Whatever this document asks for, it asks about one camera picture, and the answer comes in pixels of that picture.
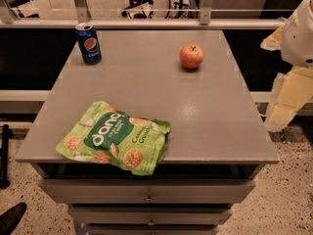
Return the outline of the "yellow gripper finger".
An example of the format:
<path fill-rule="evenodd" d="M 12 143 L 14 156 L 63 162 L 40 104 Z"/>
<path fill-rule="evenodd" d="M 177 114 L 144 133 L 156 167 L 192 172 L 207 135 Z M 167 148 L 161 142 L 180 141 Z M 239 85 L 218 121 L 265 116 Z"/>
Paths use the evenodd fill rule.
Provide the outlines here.
<path fill-rule="evenodd" d="M 262 40 L 260 47 L 268 51 L 276 51 L 281 49 L 283 27 L 278 27 L 270 35 Z"/>
<path fill-rule="evenodd" d="M 265 126 L 270 132 L 286 128 L 299 110 L 313 97 L 313 69 L 293 66 L 274 79 Z"/>

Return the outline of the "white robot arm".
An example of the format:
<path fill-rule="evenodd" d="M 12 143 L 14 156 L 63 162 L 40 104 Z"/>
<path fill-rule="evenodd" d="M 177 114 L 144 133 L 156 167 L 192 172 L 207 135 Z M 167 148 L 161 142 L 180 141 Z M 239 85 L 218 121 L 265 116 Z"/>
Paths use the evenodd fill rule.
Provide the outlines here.
<path fill-rule="evenodd" d="M 260 44 L 268 51 L 281 51 L 291 70 L 278 73 L 265 114 L 268 131 L 286 128 L 313 97 L 313 0 L 302 0 L 285 23 Z"/>

